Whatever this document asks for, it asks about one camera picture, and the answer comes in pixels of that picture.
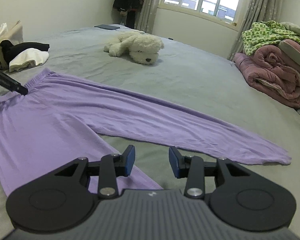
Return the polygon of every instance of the screw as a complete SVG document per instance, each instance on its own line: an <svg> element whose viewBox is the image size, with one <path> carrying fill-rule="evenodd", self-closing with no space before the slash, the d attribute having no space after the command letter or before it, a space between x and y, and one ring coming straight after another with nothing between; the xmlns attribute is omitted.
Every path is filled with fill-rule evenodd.
<svg viewBox="0 0 300 240"><path fill-rule="evenodd" d="M115 193L115 189L113 187L103 187L100 193L104 196L111 196Z"/></svg>
<svg viewBox="0 0 300 240"><path fill-rule="evenodd" d="M192 197L197 197L202 195L203 191L197 187L192 187L190 189L187 190L188 195L192 196Z"/></svg>

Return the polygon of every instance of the green checkered blanket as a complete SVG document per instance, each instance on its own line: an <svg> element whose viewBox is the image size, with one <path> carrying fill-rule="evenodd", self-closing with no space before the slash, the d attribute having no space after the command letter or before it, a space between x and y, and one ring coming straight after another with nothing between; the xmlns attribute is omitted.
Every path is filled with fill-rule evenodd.
<svg viewBox="0 0 300 240"><path fill-rule="evenodd" d="M249 56L264 45L275 45L285 39L300 44L300 35L275 21L253 23L250 30L242 33L242 39L244 52Z"/></svg>

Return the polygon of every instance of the curtain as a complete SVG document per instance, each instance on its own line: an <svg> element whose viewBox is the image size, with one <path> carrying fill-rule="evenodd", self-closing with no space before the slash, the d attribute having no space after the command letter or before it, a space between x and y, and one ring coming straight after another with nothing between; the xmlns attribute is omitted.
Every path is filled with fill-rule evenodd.
<svg viewBox="0 0 300 240"><path fill-rule="evenodd" d="M136 23L136 29L146 33L152 33L154 18L157 12L159 0L145 0Z"/></svg>
<svg viewBox="0 0 300 240"><path fill-rule="evenodd" d="M280 15L282 0L250 0L248 11L242 21L238 36L234 41L228 60L243 50L242 32L249 30L253 22L276 21Z"/></svg>

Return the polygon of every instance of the gray ribbed panel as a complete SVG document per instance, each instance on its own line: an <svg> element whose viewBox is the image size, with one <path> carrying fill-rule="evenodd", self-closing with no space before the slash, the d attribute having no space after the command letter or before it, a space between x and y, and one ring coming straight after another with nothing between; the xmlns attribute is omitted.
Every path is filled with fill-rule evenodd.
<svg viewBox="0 0 300 240"><path fill-rule="evenodd" d="M216 218L200 200L179 190L126 190L102 201L81 225L53 235L17 230L7 240L300 240L288 229L271 233L244 232Z"/></svg>

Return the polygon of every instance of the mattress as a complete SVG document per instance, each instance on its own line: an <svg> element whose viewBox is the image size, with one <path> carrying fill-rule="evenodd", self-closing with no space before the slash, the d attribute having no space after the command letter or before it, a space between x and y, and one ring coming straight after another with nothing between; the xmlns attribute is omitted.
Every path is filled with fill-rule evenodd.
<svg viewBox="0 0 300 240"><path fill-rule="evenodd" d="M50 44L50 58L41 67L9 75L25 83L44 68L87 78L95 82L151 95L222 119L253 131L288 150L290 165L247 166L293 193L297 212L290 226L300 236L300 115L267 95L249 87L234 63L176 41L163 39L165 48L152 66L134 63L129 55L110 57L105 42L118 31L84 28L46 36L36 41ZM0 87L0 95L7 91ZM168 160L168 147L101 135L122 152L134 144L135 165L163 188L183 189L185 179L175 179ZM193 153L206 161L214 158ZM206 180L207 192L215 188ZM0 239L12 230L5 212L6 196L0 185Z"/></svg>

